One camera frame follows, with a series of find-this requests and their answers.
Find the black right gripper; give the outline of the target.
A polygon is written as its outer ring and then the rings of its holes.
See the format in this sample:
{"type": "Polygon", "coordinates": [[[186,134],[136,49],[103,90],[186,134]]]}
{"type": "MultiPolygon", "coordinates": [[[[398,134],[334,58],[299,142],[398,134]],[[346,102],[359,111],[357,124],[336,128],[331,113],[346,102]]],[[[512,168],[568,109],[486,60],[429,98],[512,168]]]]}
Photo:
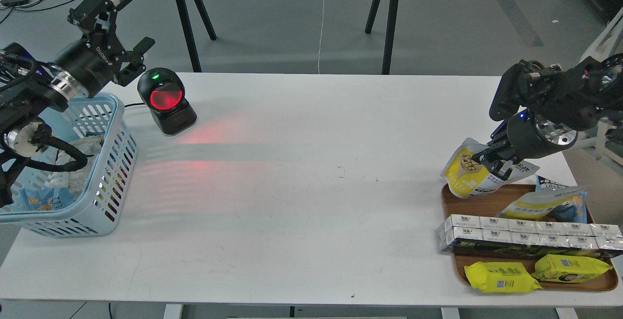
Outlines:
{"type": "Polygon", "coordinates": [[[486,148],[472,155],[487,171],[508,181],[516,162],[538,159],[572,147],[578,132],[534,113],[518,113],[490,135],[486,148]]]}

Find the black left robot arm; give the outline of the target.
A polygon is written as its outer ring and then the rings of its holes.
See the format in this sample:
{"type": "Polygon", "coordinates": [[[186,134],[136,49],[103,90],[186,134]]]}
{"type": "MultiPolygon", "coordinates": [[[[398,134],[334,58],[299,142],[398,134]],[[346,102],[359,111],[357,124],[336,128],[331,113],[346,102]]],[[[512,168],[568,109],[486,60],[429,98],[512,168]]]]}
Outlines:
{"type": "Polygon", "coordinates": [[[1,51],[0,130],[1,205],[13,203],[11,186],[26,168],[69,172],[84,168],[88,158],[78,148],[53,136],[40,113],[64,112],[76,95],[92,98],[109,82],[129,85],[145,70],[144,55],[154,45],[146,37],[125,50],[116,35],[116,17],[133,0],[84,0],[68,15],[82,31],[53,62],[39,62],[20,44],[1,51]]]}

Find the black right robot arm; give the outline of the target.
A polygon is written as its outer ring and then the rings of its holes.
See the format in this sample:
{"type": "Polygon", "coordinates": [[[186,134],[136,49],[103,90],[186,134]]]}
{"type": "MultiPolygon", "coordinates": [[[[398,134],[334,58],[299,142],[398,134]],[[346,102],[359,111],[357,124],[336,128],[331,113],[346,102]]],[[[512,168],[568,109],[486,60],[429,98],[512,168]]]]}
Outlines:
{"type": "Polygon", "coordinates": [[[521,60],[503,74],[490,106],[500,126],[472,159],[507,181],[511,165],[571,148],[579,132],[603,118],[612,125],[605,136],[621,144],[622,109],[621,54],[604,61],[586,57],[567,71],[521,60]]]}

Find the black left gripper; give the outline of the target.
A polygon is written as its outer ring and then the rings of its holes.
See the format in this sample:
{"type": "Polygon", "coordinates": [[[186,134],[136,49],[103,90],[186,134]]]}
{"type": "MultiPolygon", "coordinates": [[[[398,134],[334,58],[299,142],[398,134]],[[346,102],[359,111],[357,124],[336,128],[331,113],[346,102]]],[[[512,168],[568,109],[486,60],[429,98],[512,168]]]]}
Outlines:
{"type": "Polygon", "coordinates": [[[122,87],[129,85],[145,70],[145,53],[153,47],[153,38],[145,37],[131,51],[118,51],[116,17],[133,0],[84,0],[69,9],[68,22],[82,31],[82,37],[69,44],[53,59],[53,65],[66,71],[92,98],[113,80],[122,87]]]}

